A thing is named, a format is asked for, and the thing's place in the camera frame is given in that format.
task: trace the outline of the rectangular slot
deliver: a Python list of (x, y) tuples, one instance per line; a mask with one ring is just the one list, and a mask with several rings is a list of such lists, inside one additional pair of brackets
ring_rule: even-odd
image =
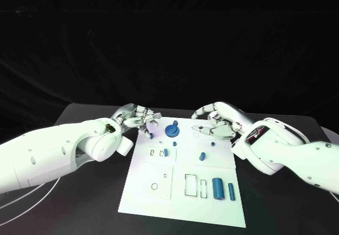
[(206, 180), (200, 180), (200, 198), (206, 198)]
[(184, 174), (184, 195), (196, 197), (196, 175)]

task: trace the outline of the white board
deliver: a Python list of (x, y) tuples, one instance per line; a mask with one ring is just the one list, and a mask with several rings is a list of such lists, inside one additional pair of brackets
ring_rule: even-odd
[[(170, 138), (164, 128), (174, 120), (180, 132)], [(157, 127), (148, 125), (153, 139), (138, 135), (118, 212), (245, 228), (231, 142), (193, 132), (193, 125), (210, 127), (206, 120), (163, 117)], [(167, 157), (157, 156), (161, 149), (168, 150)], [(184, 195), (184, 174), (196, 175), (196, 197)], [(212, 178), (222, 179), (225, 200), (213, 199)], [(228, 183), (233, 184), (235, 201), (229, 200)]]

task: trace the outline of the circular hole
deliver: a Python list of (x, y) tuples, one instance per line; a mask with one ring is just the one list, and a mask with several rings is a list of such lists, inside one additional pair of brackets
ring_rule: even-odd
[(30, 157), (30, 163), (34, 165), (36, 164), (36, 159), (34, 157)]
[(157, 184), (153, 183), (150, 187), (151, 187), (153, 190), (156, 190), (157, 189)]

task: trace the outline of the robotic hand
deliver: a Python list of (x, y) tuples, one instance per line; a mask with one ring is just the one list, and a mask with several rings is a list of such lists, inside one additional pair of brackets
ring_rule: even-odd
[(220, 140), (232, 139), (238, 132), (232, 153), (248, 159), (262, 173), (272, 175), (287, 166), (308, 184), (339, 194), (339, 145), (310, 143), (294, 127), (272, 118), (254, 123), (226, 102), (199, 108), (192, 119), (206, 112), (213, 128), (193, 126), (192, 129)]
[(127, 155), (131, 127), (150, 137), (145, 123), (161, 117), (147, 108), (124, 105), (111, 118), (63, 124), (27, 132), (0, 145), (0, 194), (40, 185), (73, 172), (86, 162)]

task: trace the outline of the blue object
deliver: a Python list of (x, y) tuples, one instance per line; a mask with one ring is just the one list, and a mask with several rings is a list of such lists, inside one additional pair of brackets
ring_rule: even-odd
[(173, 122), (173, 125), (166, 127), (164, 133), (168, 137), (176, 137), (179, 135), (177, 121)]
[(231, 201), (235, 201), (235, 191), (233, 191), (233, 184), (232, 183), (228, 183), (228, 190), (229, 190)]
[(200, 160), (200, 161), (205, 160), (205, 156), (206, 156), (206, 154), (202, 152), (200, 157), (199, 157), (199, 160)]
[(213, 178), (212, 179), (212, 184), (213, 184), (213, 199), (216, 199), (216, 200), (225, 199), (222, 179), (220, 178)]

